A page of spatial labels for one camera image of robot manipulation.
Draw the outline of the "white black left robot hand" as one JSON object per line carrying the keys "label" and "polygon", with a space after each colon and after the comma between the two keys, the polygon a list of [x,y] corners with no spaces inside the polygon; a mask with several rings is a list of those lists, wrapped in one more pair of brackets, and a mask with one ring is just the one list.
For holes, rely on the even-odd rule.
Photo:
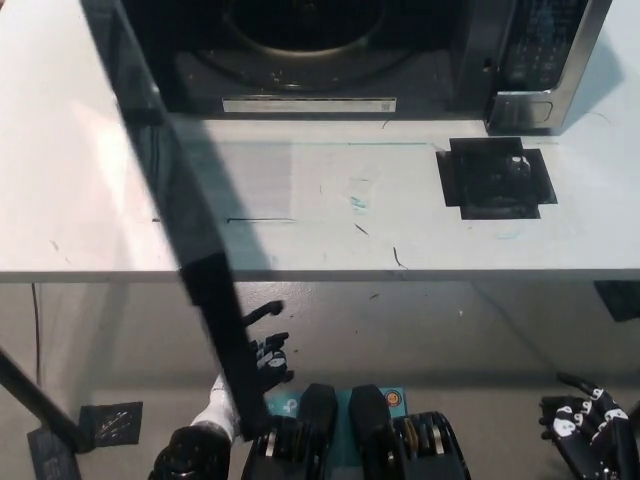
{"label": "white black left robot hand", "polygon": [[[243,325],[250,326],[267,315],[279,315],[283,309],[282,300],[270,301],[246,314],[243,317]],[[256,359],[262,393],[293,379],[294,372],[288,368],[284,353],[284,344],[288,338],[288,332],[281,332],[250,342],[250,348]],[[223,373],[217,376],[211,387],[207,406],[193,419],[191,426],[219,431],[231,442],[240,435],[240,416],[236,411]]]}

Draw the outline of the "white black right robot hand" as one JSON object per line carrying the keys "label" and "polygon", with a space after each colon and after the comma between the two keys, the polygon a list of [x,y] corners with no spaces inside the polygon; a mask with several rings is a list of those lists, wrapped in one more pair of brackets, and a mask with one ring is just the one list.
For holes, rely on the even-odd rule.
{"label": "white black right robot hand", "polygon": [[559,445],[584,445],[597,453],[621,452],[634,447],[635,436],[627,413],[604,388],[566,372],[557,379],[577,389],[582,396],[545,396],[540,401],[539,424],[544,428],[541,438]]}

